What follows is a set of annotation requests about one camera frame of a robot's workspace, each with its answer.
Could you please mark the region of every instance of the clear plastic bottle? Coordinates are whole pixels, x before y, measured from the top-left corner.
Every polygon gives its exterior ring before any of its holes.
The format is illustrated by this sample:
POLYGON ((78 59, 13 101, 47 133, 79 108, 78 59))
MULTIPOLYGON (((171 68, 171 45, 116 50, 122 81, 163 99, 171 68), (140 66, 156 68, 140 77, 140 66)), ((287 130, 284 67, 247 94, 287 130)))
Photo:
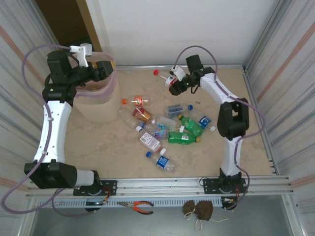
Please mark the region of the clear plastic bottle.
POLYGON ((145 146, 148 150, 163 155, 166 152, 166 148, 163 148, 162 142, 154 137, 150 131, 140 130, 139 142, 145 146))
POLYGON ((195 121, 193 121, 192 118, 179 115, 178 119, 182 122, 182 125, 185 126, 185 128, 194 136, 199 137, 202 135, 204 129, 201 128, 195 121))
POLYGON ((149 151, 147 152, 146 157, 149 158, 153 163, 155 163, 157 167, 161 168, 164 171, 173 172, 175 169, 174 163, 163 155, 151 153, 149 151))
MULTIPOLYGON (((148 133, 151 133, 157 139, 168 139, 168 133, 170 132, 165 126, 163 125, 155 125, 155 124, 145 124, 143 126, 148 133)), ((182 133, 185 127, 182 125, 181 127, 176 127, 174 131, 182 133)))
POLYGON ((129 98, 123 99, 123 104, 129 104, 132 106, 145 106, 150 103, 150 97, 148 95, 134 95, 129 98))
POLYGON ((181 127, 179 122, 163 116, 151 117, 150 121, 152 124, 165 126, 170 131, 177 131, 181 127))
POLYGON ((178 81, 175 75, 171 75, 164 71, 155 70, 153 72, 155 76, 160 76, 161 78, 165 79, 165 86, 170 88, 176 81, 178 81))
POLYGON ((200 138, 195 137, 190 133, 178 133, 178 132, 169 132, 168 142, 170 144, 192 144, 199 143, 200 138))
POLYGON ((192 105, 186 105, 186 104, 175 104, 175 105, 164 108, 165 113, 170 118, 178 117, 179 115, 187 113, 188 111, 192 109, 193 109, 192 105))
POLYGON ((119 117, 132 129, 135 129, 137 126, 144 127, 145 123, 136 119, 130 111, 125 108, 121 108, 118 111, 119 117))
POLYGON ((211 125, 211 119, 196 108, 190 110, 189 116, 195 120, 201 128, 205 130, 210 129, 211 132, 215 131, 216 127, 211 125))

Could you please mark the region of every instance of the marble surface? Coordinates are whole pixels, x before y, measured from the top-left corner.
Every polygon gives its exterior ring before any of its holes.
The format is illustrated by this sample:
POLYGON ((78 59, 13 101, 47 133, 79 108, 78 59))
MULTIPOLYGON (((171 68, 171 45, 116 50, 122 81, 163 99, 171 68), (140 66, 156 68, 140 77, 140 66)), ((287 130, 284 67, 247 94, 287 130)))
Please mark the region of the marble surface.
MULTIPOLYGON (((163 115, 163 107, 186 103, 202 110, 214 124, 217 123, 219 106, 199 88, 196 94, 186 91, 172 96, 164 81, 153 75, 153 71, 119 71, 122 98, 134 94, 149 94, 149 111, 163 115)), ((235 95, 249 101, 247 89, 239 69, 220 69, 220 80, 235 95)), ((250 109, 250 128, 247 133, 258 129, 253 111, 250 109)), ((87 121, 74 107, 67 124, 65 157, 67 164, 83 170, 97 170, 101 178, 136 177, 202 177, 217 176, 224 157, 224 140, 218 131, 205 132, 200 143, 191 145, 168 144, 165 154, 176 164, 174 173, 163 172, 145 157, 146 148, 138 142, 138 133, 130 129, 119 118, 112 123, 87 121)), ((241 151, 241 166, 250 175, 270 175, 261 136, 245 139, 241 151)))

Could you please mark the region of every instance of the crushed plastic bottle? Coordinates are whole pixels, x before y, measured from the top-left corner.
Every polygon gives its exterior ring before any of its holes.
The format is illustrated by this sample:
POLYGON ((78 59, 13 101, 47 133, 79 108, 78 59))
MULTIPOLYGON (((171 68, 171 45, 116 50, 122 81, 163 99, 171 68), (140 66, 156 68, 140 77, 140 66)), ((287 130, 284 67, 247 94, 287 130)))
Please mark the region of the crushed plastic bottle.
POLYGON ((211 132, 215 131, 216 127, 211 125, 211 119, 205 116, 201 111, 193 108, 189 112, 189 116, 198 122, 201 128, 207 130, 210 129, 211 132))
POLYGON ((178 133, 178 132, 169 132, 168 134, 168 142, 170 144, 192 144, 199 143, 200 138, 193 136, 190 133, 178 133))
POLYGON ((132 115, 145 123, 147 123, 149 120, 151 121, 150 118, 152 117, 152 114, 141 106, 136 107, 132 115))
POLYGON ((151 117, 151 123, 165 126, 170 131, 177 131, 181 127, 179 122, 163 116, 151 117))
POLYGON ((132 106, 145 106, 150 103, 150 97, 148 95, 134 95, 129 98, 123 99, 123 104, 129 104, 132 106))
POLYGON ((204 129, 200 127, 195 121, 190 117, 185 117, 179 115, 178 119, 182 122, 182 125, 185 126, 186 130, 192 133, 194 136, 199 137, 202 135, 204 129))
MULTIPOLYGON (((168 139, 168 134, 170 131, 163 125, 145 124, 143 128, 148 131, 148 133, 153 134, 157 139, 168 139)), ((182 133, 184 129, 185 127, 182 125, 179 128, 174 128, 173 130, 182 133)))
POLYGON ((149 151, 147 152, 146 157, 149 158, 153 163, 155 163, 157 167, 161 168, 164 171, 173 172, 175 169, 174 163, 163 155, 151 153, 149 151))
POLYGON ((170 118, 178 117, 179 115, 187 113, 188 111, 192 109, 193 109, 192 105, 186 105, 186 104, 175 104, 175 105, 164 108, 165 113, 170 118))
POLYGON ((166 148, 163 148, 162 142, 154 137, 154 134, 147 130, 140 130, 139 142, 145 146, 148 150, 163 155, 166 152, 166 148))
POLYGON ((130 111, 125 108, 121 108, 118 111, 119 117, 132 129, 135 129, 137 126, 144 127, 145 123, 136 119, 130 111))

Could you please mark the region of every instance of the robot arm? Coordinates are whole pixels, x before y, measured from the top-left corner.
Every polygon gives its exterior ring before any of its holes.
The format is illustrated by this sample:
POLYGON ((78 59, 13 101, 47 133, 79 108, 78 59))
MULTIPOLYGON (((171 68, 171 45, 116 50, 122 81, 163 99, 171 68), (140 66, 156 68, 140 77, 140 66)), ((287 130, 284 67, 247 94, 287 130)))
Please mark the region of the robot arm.
POLYGON ((67 51, 54 51, 48 54, 47 62, 51 73, 45 80, 42 95, 49 106, 51 120, 44 106, 44 123, 38 150, 34 162, 25 164, 24 172, 28 174, 34 168, 44 152, 46 142, 49 142, 44 160, 30 179, 39 188, 86 186, 87 192, 95 194, 100 190, 97 171, 83 171, 64 163, 66 124, 72 110, 76 88, 84 86, 90 80, 106 79, 113 72, 113 68, 110 61, 99 61, 94 67, 87 62, 85 56, 92 54, 89 46, 71 46, 71 52, 78 52, 76 58, 78 66, 75 68, 70 65, 68 57, 71 57, 71 54, 67 51), (50 135, 49 122, 52 122, 50 135))
POLYGON ((214 70, 210 67, 204 68, 198 55, 188 57, 186 62, 190 74, 185 74, 183 69, 177 65, 171 68, 171 73, 176 75, 177 81, 173 82, 173 85, 169 87, 169 91, 173 95, 179 95, 189 87, 199 86, 206 90, 220 105, 218 131, 225 141, 225 153, 220 168, 219 180, 221 189, 228 192, 243 182, 242 174, 235 166, 235 159, 238 165, 240 163, 242 140, 238 142, 236 158, 234 157, 237 141, 245 135, 249 128, 248 107, 231 99, 231 97, 238 97, 231 93, 218 78, 215 80, 214 70))

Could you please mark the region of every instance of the beige trash bin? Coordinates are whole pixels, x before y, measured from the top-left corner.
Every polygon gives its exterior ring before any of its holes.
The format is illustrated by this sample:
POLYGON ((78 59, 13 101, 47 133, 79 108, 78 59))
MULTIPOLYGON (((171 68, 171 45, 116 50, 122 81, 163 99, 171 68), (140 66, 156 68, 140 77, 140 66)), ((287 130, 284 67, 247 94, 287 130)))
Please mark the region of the beige trash bin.
MULTIPOLYGON (((86 58, 89 62, 110 60, 115 67, 114 58, 107 53, 93 52, 92 56, 86 58)), ((107 79, 99 82, 90 81, 84 88, 78 88, 73 104, 87 120, 112 122, 117 118, 120 102, 117 71, 114 69, 107 79)))

